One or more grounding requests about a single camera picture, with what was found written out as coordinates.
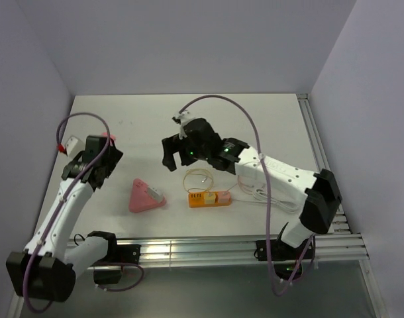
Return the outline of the pink square charger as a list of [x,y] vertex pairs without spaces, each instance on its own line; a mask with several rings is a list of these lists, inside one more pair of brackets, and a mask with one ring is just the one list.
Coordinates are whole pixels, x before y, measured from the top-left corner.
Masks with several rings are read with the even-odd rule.
[[[103,132],[101,135],[104,137],[108,136],[108,134],[106,132]],[[116,138],[113,134],[110,134],[110,139],[111,139],[111,143],[113,143],[116,140]]]

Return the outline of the white square charger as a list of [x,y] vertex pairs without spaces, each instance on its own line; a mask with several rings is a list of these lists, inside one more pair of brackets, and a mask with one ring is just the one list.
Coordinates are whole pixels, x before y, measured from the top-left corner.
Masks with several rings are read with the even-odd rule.
[[155,201],[161,202],[164,199],[164,194],[157,188],[148,186],[147,194]]

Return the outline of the yellow plug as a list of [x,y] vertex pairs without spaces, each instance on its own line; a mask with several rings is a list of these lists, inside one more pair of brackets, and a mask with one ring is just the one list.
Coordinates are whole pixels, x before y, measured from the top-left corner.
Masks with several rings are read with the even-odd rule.
[[203,199],[205,205],[213,205],[216,203],[217,196],[215,192],[205,192]]

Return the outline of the orange power strip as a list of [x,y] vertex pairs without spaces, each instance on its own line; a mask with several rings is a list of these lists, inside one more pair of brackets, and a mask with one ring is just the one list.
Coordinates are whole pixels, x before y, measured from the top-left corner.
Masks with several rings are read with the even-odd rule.
[[190,208],[203,208],[203,207],[222,207],[222,206],[228,206],[232,203],[232,197],[230,199],[229,203],[226,204],[219,204],[216,199],[216,203],[213,205],[205,205],[204,204],[204,199],[203,199],[203,194],[205,192],[215,192],[217,196],[217,191],[204,191],[204,192],[195,192],[195,193],[189,193],[188,194],[188,205]]

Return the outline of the pink plug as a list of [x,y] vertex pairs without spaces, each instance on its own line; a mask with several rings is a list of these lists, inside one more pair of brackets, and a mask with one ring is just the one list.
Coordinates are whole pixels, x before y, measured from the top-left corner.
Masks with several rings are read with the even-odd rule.
[[231,194],[229,191],[218,191],[217,192],[217,202],[219,204],[229,203],[231,199]]

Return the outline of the pink triangular power strip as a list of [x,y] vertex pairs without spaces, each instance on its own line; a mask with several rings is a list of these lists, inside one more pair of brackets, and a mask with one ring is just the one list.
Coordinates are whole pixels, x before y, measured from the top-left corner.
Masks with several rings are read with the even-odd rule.
[[150,185],[139,178],[133,180],[128,205],[128,209],[131,213],[140,213],[143,211],[156,209],[163,207],[166,204],[165,196],[161,202],[153,200],[146,192],[148,186]]

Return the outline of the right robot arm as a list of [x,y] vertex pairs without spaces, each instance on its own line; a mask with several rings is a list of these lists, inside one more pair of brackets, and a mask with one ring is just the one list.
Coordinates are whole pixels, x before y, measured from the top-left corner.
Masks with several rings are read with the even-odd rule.
[[299,216],[287,222],[276,244],[284,258],[293,257],[311,235],[327,234],[342,202],[330,170],[296,168],[261,154],[244,141],[221,138],[203,118],[183,124],[179,133],[162,140],[162,147],[162,163],[170,171],[177,168],[174,154],[178,153],[183,166],[203,160],[216,170],[264,183],[300,205]]

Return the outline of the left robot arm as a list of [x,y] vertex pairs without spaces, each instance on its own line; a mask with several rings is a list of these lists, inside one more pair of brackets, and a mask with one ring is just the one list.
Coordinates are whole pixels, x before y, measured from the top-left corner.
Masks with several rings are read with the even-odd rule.
[[77,278],[97,262],[117,261],[115,234],[93,231],[68,250],[77,219],[123,156],[107,136],[89,135],[84,150],[64,167],[58,194],[37,233],[21,252],[12,252],[6,267],[20,297],[65,302]]

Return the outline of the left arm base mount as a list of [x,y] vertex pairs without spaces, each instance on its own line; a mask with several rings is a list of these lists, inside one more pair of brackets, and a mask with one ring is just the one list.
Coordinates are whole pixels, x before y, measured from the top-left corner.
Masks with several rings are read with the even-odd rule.
[[114,263],[138,264],[140,258],[139,244],[120,244],[114,255],[108,259],[97,261],[93,271],[93,281],[97,285],[111,287],[117,285],[125,276],[125,266],[115,266]]

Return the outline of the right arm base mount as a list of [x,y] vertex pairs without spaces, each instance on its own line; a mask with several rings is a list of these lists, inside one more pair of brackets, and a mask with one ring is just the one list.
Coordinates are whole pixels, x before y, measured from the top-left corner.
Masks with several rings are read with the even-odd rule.
[[[282,241],[276,239],[270,241],[270,252],[273,262],[285,262],[289,261],[286,264],[274,264],[274,271],[276,275],[283,280],[288,280],[291,277],[293,270],[297,265],[297,261],[299,257],[302,255],[306,244],[308,243],[309,239],[303,241],[303,244],[297,248],[293,248],[288,246]],[[302,263],[300,263],[296,274],[293,278],[293,281],[299,280],[302,278],[304,272],[308,271],[314,262],[315,255],[316,255],[316,239],[313,237],[311,242],[305,252],[302,260],[310,260],[308,266],[304,267]],[[266,241],[265,240],[257,240],[256,241],[256,249],[254,251],[254,257],[260,261],[267,261],[267,249],[266,249]]]

